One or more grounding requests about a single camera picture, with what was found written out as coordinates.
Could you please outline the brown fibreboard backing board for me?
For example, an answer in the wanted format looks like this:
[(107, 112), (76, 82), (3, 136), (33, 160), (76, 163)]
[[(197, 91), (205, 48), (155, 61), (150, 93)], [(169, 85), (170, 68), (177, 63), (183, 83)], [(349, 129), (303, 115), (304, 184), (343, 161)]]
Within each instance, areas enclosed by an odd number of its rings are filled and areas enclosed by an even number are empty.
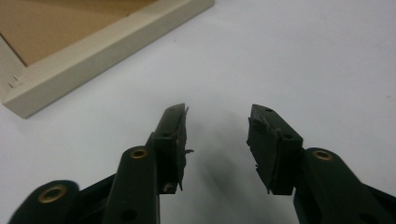
[(157, 0), (0, 0), (0, 36), (26, 66)]

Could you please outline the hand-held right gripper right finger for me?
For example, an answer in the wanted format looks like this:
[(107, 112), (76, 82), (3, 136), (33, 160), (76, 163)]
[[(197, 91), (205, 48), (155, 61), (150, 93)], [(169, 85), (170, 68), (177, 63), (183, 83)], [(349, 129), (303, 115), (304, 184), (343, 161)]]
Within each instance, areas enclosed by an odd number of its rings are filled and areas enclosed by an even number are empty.
[(275, 110), (254, 105), (247, 145), (269, 193), (293, 195), (300, 224), (396, 224), (396, 197), (359, 181), (330, 150), (304, 139)]

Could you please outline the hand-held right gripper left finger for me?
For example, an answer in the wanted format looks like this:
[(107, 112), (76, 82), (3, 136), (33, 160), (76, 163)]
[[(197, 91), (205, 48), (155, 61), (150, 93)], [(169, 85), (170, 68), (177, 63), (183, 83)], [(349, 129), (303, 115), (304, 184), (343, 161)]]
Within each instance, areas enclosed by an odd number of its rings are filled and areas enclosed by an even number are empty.
[(182, 187), (188, 108), (166, 108), (143, 146), (123, 152), (102, 224), (160, 224), (160, 196)]

